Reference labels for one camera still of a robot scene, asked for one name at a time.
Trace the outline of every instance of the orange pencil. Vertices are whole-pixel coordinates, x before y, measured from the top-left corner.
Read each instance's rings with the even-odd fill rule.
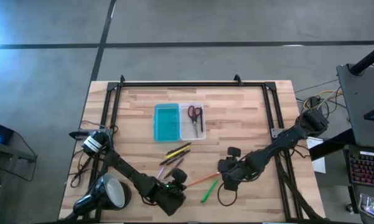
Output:
[[[204,178],[202,178],[202,179],[200,179],[200,180],[197,180],[197,181],[195,181],[195,182],[192,182],[191,184],[187,185],[187,187],[191,187],[191,186],[194,185],[194,184],[197,184],[197,183],[202,182],[202,181],[204,181],[204,180],[207,180],[207,179],[210,179],[210,178],[212,178],[212,177],[215,177],[215,176],[217,176],[218,174],[220,174],[220,172],[216,172],[215,174],[211,174],[211,175],[209,175],[209,176],[207,176],[207,177],[204,177]]]

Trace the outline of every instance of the white paper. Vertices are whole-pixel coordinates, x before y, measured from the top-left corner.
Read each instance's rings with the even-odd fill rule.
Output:
[[[324,140],[319,139],[319,138],[313,138],[313,137],[308,137],[307,138],[307,147],[311,149],[312,147],[323,143]],[[315,172],[321,172],[323,174],[326,174],[326,169],[325,169],[325,158],[319,158],[314,161],[312,161],[312,166],[314,167]]]

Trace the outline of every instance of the scissors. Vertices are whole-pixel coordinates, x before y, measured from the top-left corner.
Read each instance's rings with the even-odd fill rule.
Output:
[[[202,109],[200,107],[194,107],[194,106],[189,106],[188,108],[188,116],[192,120],[192,124],[194,125],[196,135],[198,137],[198,127],[197,127],[197,121],[198,117],[202,114]]]

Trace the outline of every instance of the green marker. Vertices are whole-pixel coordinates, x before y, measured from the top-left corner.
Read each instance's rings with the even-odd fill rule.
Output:
[[[212,190],[213,190],[214,186],[216,186],[217,181],[218,181],[218,179],[215,179],[215,180],[214,180],[212,186],[207,190],[205,196],[203,196],[203,198],[202,198],[202,200],[200,201],[200,203],[204,203],[204,202],[206,202],[206,200],[207,200],[207,198],[209,197],[210,193],[212,193]]]

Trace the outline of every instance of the concrete floor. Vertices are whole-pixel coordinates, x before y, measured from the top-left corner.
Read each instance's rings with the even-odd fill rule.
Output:
[[[97,44],[109,5],[110,0],[0,1],[0,44]],[[374,40],[374,0],[118,0],[107,43],[343,40]],[[245,80],[292,80],[300,90],[335,79],[338,64],[355,63],[373,49],[105,49],[97,80],[118,80],[121,74],[127,80],[230,80],[237,73]],[[68,133],[78,128],[96,56],[97,49],[0,49],[0,124],[20,132],[39,155],[33,182],[11,177],[1,208],[11,215],[2,223],[56,220],[75,145]],[[343,108],[329,119],[325,138],[349,128]],[[327,166],[339,166],[337,156],[327,157]],[[341,177],[317,178],[327,217],[359,222],[344,212],[347,188],[335,186]]]

